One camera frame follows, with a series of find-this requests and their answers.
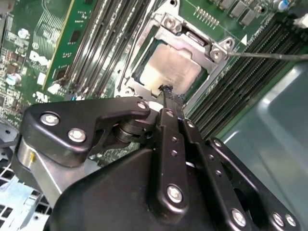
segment silver screw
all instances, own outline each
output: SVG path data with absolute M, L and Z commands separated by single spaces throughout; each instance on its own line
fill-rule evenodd
M 167 188 L 167 194 L 171 201 L 174 203 L 180 203 L 183 200 L 183 195 L 178 187 L 170 185 Z
M 193 125 L 193 123 L 192 123 L 191 121 L 187 121 L 187 124 L 188 124 L 188 126 L 191 127 L 191 128 L 194 127 L 194 125 Z
M 228 40 L 228 41 L 226 42 L 226 47 L 227 47 L 227 48 L 230 48 L 231 45 L 232 45 L 232 41 L 231 41 L 231 40 Z
M 50 113 L 42 115 L 40 117 L 40 120 L 43 124 L 46 124 L 48 126 L 55 126 L 60 122 L 59 118 L 56 115 Z
M 170 116 L 170 117 L 174 117 L 173 112 L 169 111 L 169 110 L 167 111 L 167 115 Z
M 168 29 L 172 29 L 174 26 L 175 26 L 175 19 L 174 18 L 167 18 L 165 20 L 165 26 L 168 28 Z
M 274 217 L 275 222 L 276 222 L 279 226 L 281 226 L 281 227 L 284 226 L 284 222 L 283 222 L 282 218 L 281 218 L 277 213 L 273 213 L 273 217 Z
M 176 137 L 172 137 L 172 141 L 173 141 L 174 143 L 177 143 L 179 140 L 178 140 L 178 138 L 176 138 Z
M 214 54 L 214 59 L 218 59 L 219 56 L 220 56 L 220 52 L 216 52 L 216 53 Z
M 68 137 L 74 142 L 81 143 L 86 140 L 86 133 L 78 128 L 73 128 L 68 132 Z
M 142 102 L 138 102 L 137 105 L 138 105 L 138 107 L 141 108 L 141 109 L 145 109 L 145 108 L 146 108 L 146 106 L 145 106 L 144 103 L 142 103 Z
M 243 214 L 237 210 L 237 209 L 233 209 L 232 210 L 232 216 L 235 220 L 235 222 L 239 225 L 239 226 L 242 226 L 242 227 L 245 227 L 246 226 L 246 220 L 245 220 L 245 217 L 243 216 Z
M 287 219 L 288 223 L 290 225 L 292 225 L 293 227 L 296 226 L 295 220 L 293 219 L 293 217 L 291 217 L 289 214 L 285 215 L 285 218 Z
M 175 150 L 172 150 L 171 155 L 174 156 L 174 157 L 176 157 L 176 156 L 178 156 L 178 152 L 175 151 Z
M 221 147 L 221 144 L 217 140 L 214 140 L 214 144 L 218 147 Z

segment capacitor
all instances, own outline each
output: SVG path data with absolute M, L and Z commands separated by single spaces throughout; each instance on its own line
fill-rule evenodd
M 7 84 L 15 86 L 21 82 L 21 76 L 18 73 L 7 74 L 5 81 Z
M 288 0 L 274 0 L 273 1 L 273 8 L 278 12 L 284 12 L 288 9 L 289 2 Z

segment ram slot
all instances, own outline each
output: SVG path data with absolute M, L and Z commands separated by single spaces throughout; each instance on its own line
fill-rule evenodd
M 290 53 L 297 53 L 300 51 L 300 45 L 296 44 L 295 47 L 292 48 Z M 267 70 L 270 70 L 265 75 L 262 76 L 262 79 L 258 80 L 258 83 L 256 87 L 251 88 L 252 92 L 249 92 L 243 97 L 241 100 L 237 100 L 233 103 L 233 106 L 230 106 L 226 109 L 224 109 L 215 120 L 213 120 L 206 129 L 203 129 L 201 134 L 203 138 L 207 138 L 211 136 L 212 134 L 217 134 L 228 122 L 230 122 L 238 113 L 239 110 L 243 110 L 247 103 L 250 101 L 250 99 L 253 99 L 258 95 L 260 90 L 270 82 L 272 77 L 276 76 L 280 70 L 287 65 L 287 61 L 277 61 L 278 64 L 270 66 L 268 64 L 264 68 L 269 68 Z
M 255 52 L 258 51 L 260 44 L 264 44 L 278 29 L 280 25 L 275 24 L 272 20 L 269 25 L 262 31 L 261 36 L 258 36 L 257 39 L 247 48 L 245 52 Z M 203 115 L 207 112 L 209 107 L 213 105 L 220 95 L 224 92 L 225 89 L 230 88 L 230 85 L 236 80 L 237 75 L 241 70 L 247 65 L 251 58 L 238 58 L 234 63 L 230 71 L 222 78 L 222 80 L 214 87 L 214 89 L 207 95 L 201 105 L 197 108 L 194 114 L 190 117 L 191 120 L 198 122 Z
M 112 9 L 111 2 L 112 0 L 98 0 L 96 3 L 80 46 L 67 72 L 67 76 L 70 78 L 70 83 L 73 85 L 75 82 L 80 81 L 78 77 L 80 77 L 82 67 L 84 67 L 89 61 L 88 56 L 91 47 L 97 38 L 100 26 L 105 19 L 107 12 L 114 10 Z
M 115 8 L 115 10 L 107 12 L 107 17 L 102 23 L 99 35 L 89 55 L 90 64 L 85 65 L 80 74 L 83 79 L 81 82 L 77 83 L 78 92 L 84 91 L 87 88 L 95 68 L 99 65 L 101 57 L 104 56 L 106 52 L 109 52 L 108 49 L 110 50 L 111 47 L 110 42 L 112 42 L 115 30 L 122 19 L 122 13 L 124 12 L 125 7 L 127 7 L 127 4 L 129 4 L 129 1 L 125 0 L 115 0 L 112 3 L 112 8 Z
M 275 35 L 275 37 L 278 36 L 278 38 L 281 39 L 281 36 L 283 36 L 283 31 L 278 30 L 277 32 L 278 34 Z M 269 42 L 263 44 L 264 46 L 262 47 L 262 49 L 258 49 L 257 52 L 272 52 L 273 46 L 277 44 L 277 41 L 270 40 Z M 264 61 L 265 59 L 248 58 L 248 60 L 246 61 L 246 66 L 241 69 L 239 75 L 243 77 L 248 76 L 250 73 L 256 71 L 257 67 L 261 65 Z M 236 91 L 241 90 L 240 86 L 242 86 L 246 80 L 246 78 L 238 78 L 237 76 L 235 81 L 232 81 L 232 83 L 228 87 L 226 87 L 222 92 L 219 93 L 219 96 L 217 96 L 214 101 L 211 102 L 211 105 L 222 105 L 226 103 L 229 98 L 236 94 Z M 206 125 L 206 120 L 212 119 L 212 117 L 214 117 L 213 110 L 216 110 L 216 108 L 212 106 L 206 109 L 206 116 L 201 117 L 197 122 L 197 126 L 200 126 L 199 129 L 204 128 L 204 126 Z
M 96 89 L 100 86 L 100 83 L 104 82 L 104 80 L 107 80 L 104 77 L 105 74 L 103 74 L 103 76 L 100 74 L 102 72 L 102 68 L 104 66 L 107 66 L 107 69 L 103 72 L 104 73 L 108 72 L 110 70 L 110 66 L 114 66 L 113 63 L 115 59 L 117 58 L 116 63 L 119 61 L 119 58 L 118 58 L 119 54 L 124 53 L 124 49 L 127 45 L 126 40 L 129 40 L 130 37 L 132 36 L 132 34 L 130 34 L 130 37 L 129 37 L 128 33 L 129 32 L 133 33 L 134 31 L 134 28 L 130 27 L 130 25 L 135 24 L 136 26 L 138 24 L 138 21 L 136 21 L 136 17 L 138 17 L 140 9 L 144 9 L 144 7 L 142 7 L 143 5 L 144 5 L 144 1 L 139 0 L 139 1 L 134 2 L 134 4 L 131 2 L 126 7 L 125 12 L 123 13 L 123 19 L 119 23 L 119 27 L 115 31 L 115 36 L 110 42 L 112 45 L 112 48 L 110 50 L 112 50 L 112 52 L 111 53 L 107 52 L 101 57 L 99 64 L 96 66 L 92 74 L 91 82 L 88 84 L 89 94 L 93 94 L 96 91 Z
M 130 24 L 127 26 L 127 30 L 124 32 L 124 39 L 121 41 L 121 45 L 118 47 L 116 52 L 113 54 L 110 64 L 108 65 L 107 69 L 104 71 L 103 76 L 100 78 L 100 81 L 97 82 L 93 87 L 93 92 L 96 96 L 102 97 L 103 91 L 108 83 L 112 73 L 114 72 L 116 65 L 120 61 L 121 57 L 123 57 L 124 50 L 127 47 L 130 39 L 133 37 L 134 31 L 137 28 L 140 20 L 148 7 L 149 1 L 142 1 L 138 5 L 138 12 L 135 14 L 133 20 L 131 20 Z
M 273 18 L 245 52 L 296 54 L 306 49 L 307 35 L 292 31 L 286 18 Z M 217 135 L 287 64 L 274 59 L 238 58 L 190 119 L 205 139 Z

